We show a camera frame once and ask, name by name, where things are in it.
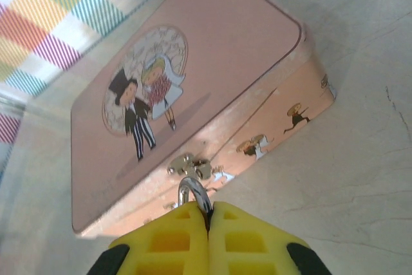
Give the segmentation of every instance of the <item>black rubber grip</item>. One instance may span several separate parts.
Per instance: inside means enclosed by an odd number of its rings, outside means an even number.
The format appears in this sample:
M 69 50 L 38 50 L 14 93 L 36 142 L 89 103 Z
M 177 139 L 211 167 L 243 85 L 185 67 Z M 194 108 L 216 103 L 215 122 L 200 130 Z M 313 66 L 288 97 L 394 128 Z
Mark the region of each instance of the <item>black rubber grip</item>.
M 130 247 L 122 244 L 103 252 L 87 275 L 116 275 Z
M 289 243 L 286 248 L 301 275 L 332 275 L 316 252 L 298 243 Z

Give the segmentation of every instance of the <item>marble floor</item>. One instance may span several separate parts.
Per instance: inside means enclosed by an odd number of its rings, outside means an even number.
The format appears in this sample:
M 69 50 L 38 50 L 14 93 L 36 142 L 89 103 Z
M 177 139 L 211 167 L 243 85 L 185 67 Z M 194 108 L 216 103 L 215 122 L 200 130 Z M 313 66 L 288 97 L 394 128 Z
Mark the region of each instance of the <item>marble floor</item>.
M 333 274 L 412 274 L 412 0 L 276 1 L 312 28 L 338 98 L 214 199 L 305 239 Z M 71 231 L 70 108 L 161 2 L 30 103 L 0 187 L 0 274 L 85 274 L 111 241 Z

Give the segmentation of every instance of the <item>suitcase-shaped tin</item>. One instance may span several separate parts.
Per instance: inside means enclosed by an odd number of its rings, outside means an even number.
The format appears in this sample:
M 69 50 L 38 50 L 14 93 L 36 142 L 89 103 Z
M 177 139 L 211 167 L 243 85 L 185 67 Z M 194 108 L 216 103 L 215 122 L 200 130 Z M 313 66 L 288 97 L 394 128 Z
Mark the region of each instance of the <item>suitcase-shaped tin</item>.
M 71 111 L 72 224 L 119 236 L 209 193 L 325 110 L 310 33 L 270 0 L 165 0 Z

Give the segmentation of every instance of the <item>metal padlock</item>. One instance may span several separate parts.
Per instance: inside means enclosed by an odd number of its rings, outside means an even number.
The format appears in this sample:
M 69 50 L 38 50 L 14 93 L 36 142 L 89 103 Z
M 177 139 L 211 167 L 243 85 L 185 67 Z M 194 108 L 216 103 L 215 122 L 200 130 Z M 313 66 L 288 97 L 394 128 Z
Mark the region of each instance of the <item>metal padlock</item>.
M 209 230 L 211 224 L 211 216 L 213 214 L 213 205 L 207 195 L 207 192 L 202 184 L 193 177 L 185 177 L 180 181 L 178 190 L 178 206 L 189 201 L 189 193 L 192 192 L 194 199 L 202 213 L 207 218 L 206 229 Z
M 176 157 L 167 168 L 169 175 L 183 175 L 198 180 L 208 180 L 212 176 L 213 168 L 207 159 L 195 159 L 191 153 Z
M 169 175 L 186 175 L 187 166 L 190 166 L 194 160 L 193 154 L 185 153 L 182 154 L 170 163 L 167 167 L 167 173 Z
M 209 160 L 196 160 L 193 164 L 198 179 L 208 180 L 212 176 L 213 168 Z

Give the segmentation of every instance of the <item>box lid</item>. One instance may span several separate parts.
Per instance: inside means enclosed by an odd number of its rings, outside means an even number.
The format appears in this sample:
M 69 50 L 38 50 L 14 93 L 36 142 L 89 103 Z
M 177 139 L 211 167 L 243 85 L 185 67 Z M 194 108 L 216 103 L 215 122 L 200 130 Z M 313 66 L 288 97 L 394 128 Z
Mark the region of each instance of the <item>box lid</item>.
M 165 0 L 73 105 L 73 230 L 97 221 L 300 39 L 299 23 L 268 0 Z M 120 98 L 134 80 L 130 106 Z

